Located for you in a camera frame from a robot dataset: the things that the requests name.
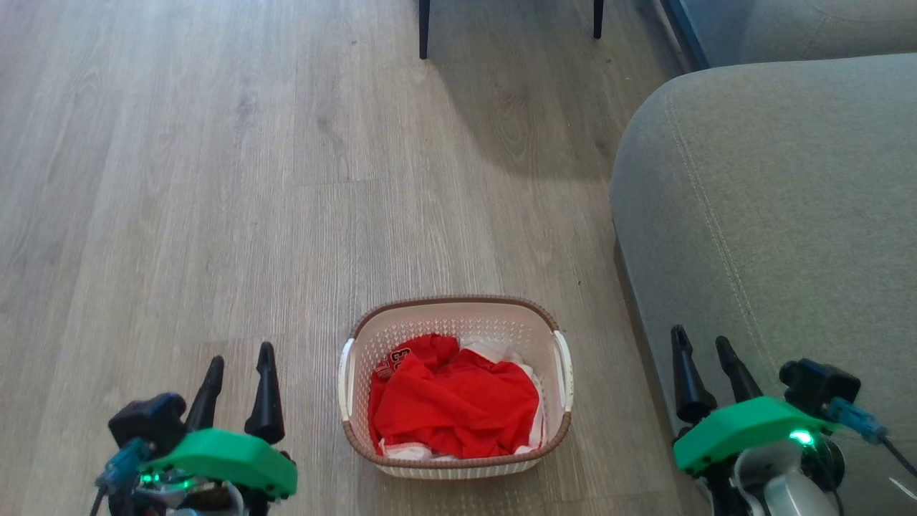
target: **laminate flooring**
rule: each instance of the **laminate flooring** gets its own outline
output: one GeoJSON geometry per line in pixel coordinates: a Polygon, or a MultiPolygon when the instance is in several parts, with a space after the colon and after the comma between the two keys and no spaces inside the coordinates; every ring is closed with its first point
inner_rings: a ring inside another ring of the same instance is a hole
{"type": "Polygon", "coordinates": [[[89,509],[125,403],[227,362],[240,431],[274,342],[299,493],[272,514],[689,514],[613,265],[628,119],[680,73],[643,0],[0,0],[0,514],[89,509]],[[514,477],[350,450],[338,354],[379,304],[527,297],[577,382],[514,477]]]}

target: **gray sofa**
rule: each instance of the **gray sofa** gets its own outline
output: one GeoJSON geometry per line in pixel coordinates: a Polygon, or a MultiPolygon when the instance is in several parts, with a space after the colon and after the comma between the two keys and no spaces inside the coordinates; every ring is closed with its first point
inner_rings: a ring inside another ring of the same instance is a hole
{"type": "Polygon", "coordinates": [[[915,0],[662,0],[710,66],[917,51],[915,0]]]}
{"type": "MultiPolygon", "coordinates": [[[[859,376],[858,404],[917,460],[917,54],[678,77],[620,143],[613,221],[673,428],[669,329],[732,402],[730,338],[765,393],[801,357],[859,376]]],[[[847,514],[917,514],[917,479],[836,435],[847,514]]]]}

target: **chair leg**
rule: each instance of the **chair leg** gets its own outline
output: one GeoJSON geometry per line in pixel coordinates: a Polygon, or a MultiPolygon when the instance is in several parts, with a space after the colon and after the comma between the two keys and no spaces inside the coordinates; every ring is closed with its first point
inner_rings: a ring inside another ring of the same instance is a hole
{"type": "Polygon", "coordinates": [[[426,40],[430,32],[430,0],[420,0],[420,59],[426,59],[426,40]]]}
{"type": "Polygon", "coordinates": [[[592,37],[602,37],[602,11],[605,10],[605,0],[592,0],[592,37]]]}

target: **basket handle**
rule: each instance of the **basket handle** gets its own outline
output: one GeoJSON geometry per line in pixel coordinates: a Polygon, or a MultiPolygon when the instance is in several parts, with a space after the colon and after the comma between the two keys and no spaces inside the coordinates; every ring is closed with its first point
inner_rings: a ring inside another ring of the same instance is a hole
{"type": "Polygon", "coordinates": [[[354,363],[350,360],[350,348],[353,346],[353,339],[349,339],[344,344],[344,351],[341,352],[340,367],[337,370],[337,405],[341,409],[341,420],[350,421],[350,414],[353,413],[353,369],[354,363]]]}
{"type": "Polygon", "coordinates": [[[554,330],[555,343],[557,344],[557,351],[555,353],[555,360],[558,360],[558,375],[560,378],[560,385],[564,389],[564,411],[570,412],[573,410],[573,361],[570,359],[570,349],[567,347],[567,339],[564,338],[563,333],[560,331],[554,330]]]}

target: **white plastic basket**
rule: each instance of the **white plastic basket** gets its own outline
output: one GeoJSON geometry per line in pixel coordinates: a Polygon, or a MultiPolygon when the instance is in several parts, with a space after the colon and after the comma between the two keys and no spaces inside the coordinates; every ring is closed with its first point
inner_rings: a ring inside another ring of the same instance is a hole
{"type": "Polygon", "coordinates": [[[344,433],[354,450],[389,475],[433,480],[497,477],[536,465],[567,435],[573,409],[573,365],[557,324],[529,301],[486,296],[404,301],[370,312],[344,344],[337,402],[344,433]],[[409,461],[377,455],[368,424],[372,371],[401,342],[431,332],[510,343],[541,381],[546,444],[527,454],[456,461],[409,461]]]}

